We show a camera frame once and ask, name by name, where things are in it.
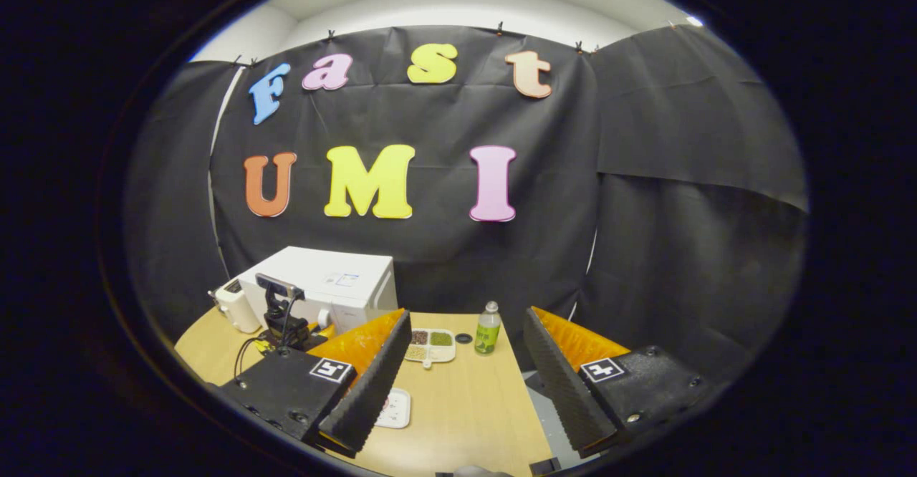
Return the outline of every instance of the black fabric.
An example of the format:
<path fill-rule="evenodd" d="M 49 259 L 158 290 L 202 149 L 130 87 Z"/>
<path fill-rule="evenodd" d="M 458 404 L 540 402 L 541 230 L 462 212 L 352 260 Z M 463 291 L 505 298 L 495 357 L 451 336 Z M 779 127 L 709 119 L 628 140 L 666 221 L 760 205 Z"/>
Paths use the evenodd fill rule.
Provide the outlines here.
<path fill-rule="evenodd" d="M 458 72 L 444 85 L 413 85 L 411 53 L 426 43 L 458 49 Z M 546 99 L 514 87 L 508 54 L 531 49 L 551 63 L 541 82 Z M 305 91 L 301 81 L 315 60 L 346 53 L 354 62 L 347 85 Z M 249 88 L 282 62 L 279 109 L 253 125 Z M 598 112 L 595 78 L 586 56 L 536 37 L 469 27 L 378 29 L 296 47 L 246 70 L 233 91 L 213 152 L 216 228 L 232 274 L 284 246 L 305 246 L 395 259 L 398 301 L 413 311 L 479 313 L 498 301 L 504 328 L 523 368 L 531 366 L 522 340 L 530 305 L 567 316 L 589 259 L 595 228 Z M 367 169 L 388 145 L 416 149 L 407 176 L 409 219 L 367 212 L 327 217 L 330 148 L 353 146 Z M 469 217 L 477 198 L 477 146 L 513 148 L 506 223 Z M 289 206 L 272 218 L 255 216 L 245 201 L 247 157 L 296 153 Z M 264 171 L 264 196 L 275 193 L 276 170 Z"/>
<path fill-rule="evenodd" d="M 574 320 L 736 379 L 792 300 L 805 255 L 802 159 L 746 63 L 694 27 L 635 34 L 593 58 L 600 208 Z"/>
<path fill-rule="evenodd" d="M 140 303 L 175 341 L 226 283 L 210 219 L 213 125 L 236 68 L 190 63 L 150 109 L 125 181 L 124 236 Z"/>

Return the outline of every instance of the white printer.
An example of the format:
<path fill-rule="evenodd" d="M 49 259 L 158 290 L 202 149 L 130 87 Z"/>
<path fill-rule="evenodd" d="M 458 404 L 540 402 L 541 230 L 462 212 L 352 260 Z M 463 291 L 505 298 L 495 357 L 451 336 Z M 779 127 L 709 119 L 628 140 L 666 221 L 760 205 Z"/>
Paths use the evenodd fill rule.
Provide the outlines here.
<path fill-rule="evenodd" d="M 392 257 L 286 246 L 239 275 L 251 310 L 264 328 L 268 304 L 255 274 L 302 289 L 305 301 L 292 305 L 292 316 L 323 328 L 333 323 L 338 334 L 398 308 Z"/>

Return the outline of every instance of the table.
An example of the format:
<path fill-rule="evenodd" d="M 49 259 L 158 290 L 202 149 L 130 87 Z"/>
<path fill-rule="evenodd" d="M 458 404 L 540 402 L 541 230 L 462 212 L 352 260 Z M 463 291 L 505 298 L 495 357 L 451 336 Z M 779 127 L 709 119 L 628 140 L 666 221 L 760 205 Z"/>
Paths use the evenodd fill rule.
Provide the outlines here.
<path fill-rule="evenodd" d="M 412 327 L 445 328 L 453 334 L 474 334 L 477 314 L 411 313 Z M 175 345 L 175 350 L 206 382 L 222 385 L 232 379 L 233 362 L 245 339 L 256 336 L 235 330 L 211 309 Z M 261 359 L 249 347 L 243 368 Z M 528 477 L 530 463 L 552 458 L 541 422 L 534 411 L 504 330 L 494 353 L 481 356 L 472 344 L 456 345 L 451 362 L 403 360 L 394 387 L 411 396 L 411 422 L 406 428 L 373 428 L 356 458 L 330 453 L 369 470 L 398 477 L 433 477 L 477 465 Z"/>

